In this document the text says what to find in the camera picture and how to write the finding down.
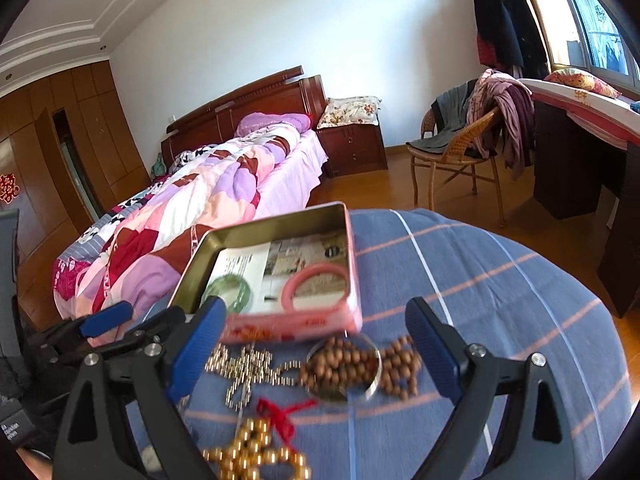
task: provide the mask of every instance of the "black coat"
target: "black coat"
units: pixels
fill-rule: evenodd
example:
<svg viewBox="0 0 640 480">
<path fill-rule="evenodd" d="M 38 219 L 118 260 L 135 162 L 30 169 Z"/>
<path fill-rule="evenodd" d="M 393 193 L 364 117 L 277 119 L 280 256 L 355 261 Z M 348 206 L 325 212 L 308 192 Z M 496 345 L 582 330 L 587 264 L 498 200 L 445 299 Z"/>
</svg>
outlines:
<svg viewBox="0 0 640 480">
<path fill-rule="evenodd" d="M 527 0 L 474 0 L 480 38 L 494 46 L 497 61 L 521 66 L 523 76 L 549 74 L 546 50 Z"/>
</svg>

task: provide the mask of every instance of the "window frame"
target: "window frame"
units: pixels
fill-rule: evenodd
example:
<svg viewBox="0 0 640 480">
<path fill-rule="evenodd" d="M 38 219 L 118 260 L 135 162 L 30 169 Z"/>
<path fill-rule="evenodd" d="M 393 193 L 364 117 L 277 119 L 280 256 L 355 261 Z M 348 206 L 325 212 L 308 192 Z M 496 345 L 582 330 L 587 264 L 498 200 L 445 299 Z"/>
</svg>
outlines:
<svg viewBox="0 0 640 480">
<path fill-rule="evenodd" d="M 626 44 L 623 31 L 618 25 L 617 21 L 614 19 L 612 13 L 607 8 L 607 6 L 604 5 L 601 0 L 597 0 L 597 1 L 605 10 L 605 12 L 613 21 L 613 23 L 616 25 L 616 28 L 618 29 L 618 32 L 620 34 L 620 39 L 622 41 L 622 51 L 625 54 L 625 62 L 626 62 L 626 67 L 627 67 L 627 71 L 629 72 L 629 75 L 624 75 L 619 72 L 616 72 L 615 70 L 608 70 L 606 68 L 601 68 L 599 66 L 593 65 L 591 61 L 591 53 L 590 53 L 589 43 L 587 40 L 586 30 L 584 27 L 582 16 L 578 11 L 576 1 L 567 0 L 569 4 L 569 8 L 571 9 L 571 14 L 574 17 L 574 22 L 576 25 L 576 29 L 578 31 L 578 36 L 580 37 L 580 49 L 582 50 L 582 57 L 584 58 L 586 70 L 591 72 L 594 76 L 599 77 L 600 79 L 606 82 L 609 82 L 615 86 L 621 86 L 626 90 L 638 92 L 640 91 L 640 78 L 638 77 L 638 72 L 636 72 L 636 66 L 635 66 L 636 61 L 633 58 L 633 55 L 631 54 L 631 51 L 629 50 L 629 47 Z M 538 6 L 538 0 L 531 0 L 531 2 L 534 7 L 534 12 L 536 13 L 536 16 L 538 18 L 538 22 L 540 23 L 543 40 L 545 42 L 546 51 L 548 53 L 549 63 L 551 63 L 552 70 L 571 67 L 572 65 L 559 64 L 554 61 L 548 36 L 546 34 L 545 21 L 542 17 L 542 12 L 540 11 L 540 7 Z"/>
</svg>

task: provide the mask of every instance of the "wooden wardrobe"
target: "wooden wardrobe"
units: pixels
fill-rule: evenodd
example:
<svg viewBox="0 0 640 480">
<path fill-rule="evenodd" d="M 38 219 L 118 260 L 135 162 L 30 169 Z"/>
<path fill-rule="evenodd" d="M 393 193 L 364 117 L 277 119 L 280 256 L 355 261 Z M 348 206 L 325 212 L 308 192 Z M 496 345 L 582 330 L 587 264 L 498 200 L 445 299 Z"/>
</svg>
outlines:
<svg viewBox="0 0 640 480">
<path fill-rule="evenodd" d="M 52 295 L 56 257 L 94 223 L 56 123 L 78 155 L 98 215 L 149 185 L 108 61 L 56 73 L 0 98 L 0 174 L 14 174 L 20 187 L 10 203 L 0 201 L 0 210 L 20 211 L 18 303 L 38 329 L 60 320 Z"/>
</svg>

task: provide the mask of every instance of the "wicker chair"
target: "wicker chair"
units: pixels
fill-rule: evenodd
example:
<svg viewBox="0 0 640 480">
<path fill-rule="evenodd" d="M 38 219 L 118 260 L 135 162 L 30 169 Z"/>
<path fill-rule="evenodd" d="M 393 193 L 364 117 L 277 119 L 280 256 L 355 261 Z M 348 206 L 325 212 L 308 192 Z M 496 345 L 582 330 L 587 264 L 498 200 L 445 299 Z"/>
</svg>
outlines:
<svg viewBox="0 0 640 480">
<path fill-rule="evenodd" d="M 407 145 L 407 149 L 411 154 L 411 177 L 414 181 L 414 205 L 418 205 L 418 182 L 415 179 L 415 168 L 431 168 L 431 176 L 429 182 L 429 195 L 428 195 L 428 208 L 435 211 L 435 175 L 436 170 L 449 171 L 453 173 L 447 178 L 439 187 L 443 187 L 445 184 L 451 182 L 459 175 L 470 176 L 473 180 L 472 193 L 478 194 L 478 187 L 476 186 L 477 180 L 485 180 L 495 184 L 495 189 L 498 194 L 498 215 L 500 217 L 500 227 L 504 227 L 506 222 L 504 220 L 504 209 L 502 208 L 502 193 L 500 192 L 500 180 L 498 179 L 498 169 L 495 165 L 495 158 L 490 156 L 489 158 L 471 158 L 466 156 L 466 149 L 471 145 L 471 142 L 478 136 L 480 136 L 487 129 L 499 124 L 502 121 L 502 115 L 499 108 L 494 108 L 487 115 L 478 119 L 475 123 L 466 126 L 463 130 L 460 130 L 455 137 L 451 140 L 444 153 L 428 153 L 422 150 L 418 150 L 413 146 Z M 420 129 L 420 138 L 424 138 L 425 132 L 434 131 L 435 117 L 433 112 L 429 110 L 422 120 L 422 127 Z M 485 176 L 476 175 L 476 165 L 483 162 L 491 161 L 491 166 L 494 170 L 494 177 L 487 178 Z M 459 169 L 443 168 L 442 166 L 462 166 Z M 465 171 L 466 168 L 471 168 L 471 172 Z"/>
</svg>

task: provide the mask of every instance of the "white wall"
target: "white wall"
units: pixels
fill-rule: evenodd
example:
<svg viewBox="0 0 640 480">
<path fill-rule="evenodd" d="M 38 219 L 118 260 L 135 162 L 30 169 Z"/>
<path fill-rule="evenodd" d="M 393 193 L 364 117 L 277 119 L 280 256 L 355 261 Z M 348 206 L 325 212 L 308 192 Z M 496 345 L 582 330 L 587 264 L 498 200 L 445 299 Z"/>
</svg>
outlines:
<svg viewBox="0 0 640 480">
<path fill-rule="evenodd" d="M 111 56 L 147 167 L 170 116 L 299 64 L 328 97 L 380 97 L 385 145 L 402 144 L 482 72 L 473 0 L 168 0 Z"/>
</svg>

